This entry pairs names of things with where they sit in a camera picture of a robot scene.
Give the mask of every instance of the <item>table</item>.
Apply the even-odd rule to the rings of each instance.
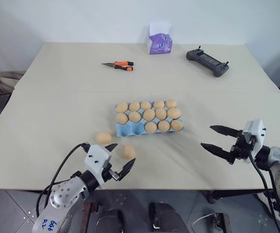
[[[239,74],[235,75],[233,78],[238,79],[240,85],[235,85],[229,76],[232,68],[225,74],[230,83],[223,80],[224,76],[216,79],[207,72],[200,74],[202,67],[183,59],[181,63],[184,65],[181,64],[175,73],[175,64],[170,66],[175,62],[173,57],[179,56],[179,51],[183,53],[194,47],[174,46],[171,54],[148,56],[144,54],[144,45],[45,44],[0,116],[0,188],[43,189],[76,144],[95,143],[99,131],[115,135],[117,103],[168,98],[178,100],[184,130],[127,138],[114,136],[113,141],[120,145],[111,160],[114,170],[120,170],[126,162],[121,158],[125,144],[135,146],[137,159],[125,179],[109,181],[105,188],[263,188],[251,165],[236,161],[230,166],[205,151],[200,142],[230,150],[235,139],[217,134],[209,126],[220,124],[242,129],[246,121],[262,118],[267,128],[265,145],[280,147],[280,93],[244,46],[202,46],[211,48],[208,53],[213,56],[220,47],[227,48],[230,54],[235,54],[233,50],[242,51],[241,62],[255,67],[255,72],[249,71],[251,74],[243,81],[238,78]],[[111,51],[107,52],[110,58],[105,58],[106,50]],[[134,61],[135,71],[99,66],[101,62],[115,60]],[[157,71],[153,72],[152,66],[162,67],[162,61],[165,62],[163,68],[169,72],[161,71],[162,75],[159,75]],[[185,77],[194,72],[202,79],[197,75]],[[253,73],[256,73],[255,79],[258,77],[255,82],[266,88],[248,87],[246,81],[251,82]],[[164,81],[161,86],[169,91],[157,88],[161,78]],[[182,82],[180,88],[172,80]],[[68,178],[77,170],[83,171],[84,157],[84,152],[77,150],[58,180]]]

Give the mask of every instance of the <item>black remote controller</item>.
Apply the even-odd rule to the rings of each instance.
[[[188,60],[194,60],[207,67],[213,71],[213,75],[216,77],[221,77],[228,69],[229,66],[226,63],[221,63],[220,61],[214,59],[213,57],[205,54],[200,46],[197,50],[190,50],[186,54]]]

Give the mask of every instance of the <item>tissue box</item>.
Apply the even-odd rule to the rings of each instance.
[[[149,54],[170,53],[172,39],[169,35],[171,24],[167,22],[151,23],[149,25],[149,39],[146,43]]]

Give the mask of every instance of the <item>blue egg tray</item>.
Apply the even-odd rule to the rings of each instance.
[[[125,114],[128,116],[128,118],[129,118],[130,112],[131,111],[129,109],[125,112]],[[140,108],[137,112],[141,115],[141,120],[138,123],[134,123],[130,120],[128,120],[127,123],[124,125],[116,123],[117,137],[128,137],[131,135],[148,134],[148,132],[144,128],[145,124],[148,122],[147,120],[143,119],[144,110],[142,108]],[[173,121],[173,119],[170,117],[167,117],[165,120],[168,121],[169,123],[171,123],[171,121]],[[181,116],[176,120],[183,121],[183,118]],[[155,122],[156,125],[158,125],[158,123],[161,120],[159,120],[158,118],[155,117],[152,121]],[[174,129],[170,128],[167,132],[174,132],[174,131],[175,131]],[[157,131],[155,133],[163,133],[163,132],[157,128]]]

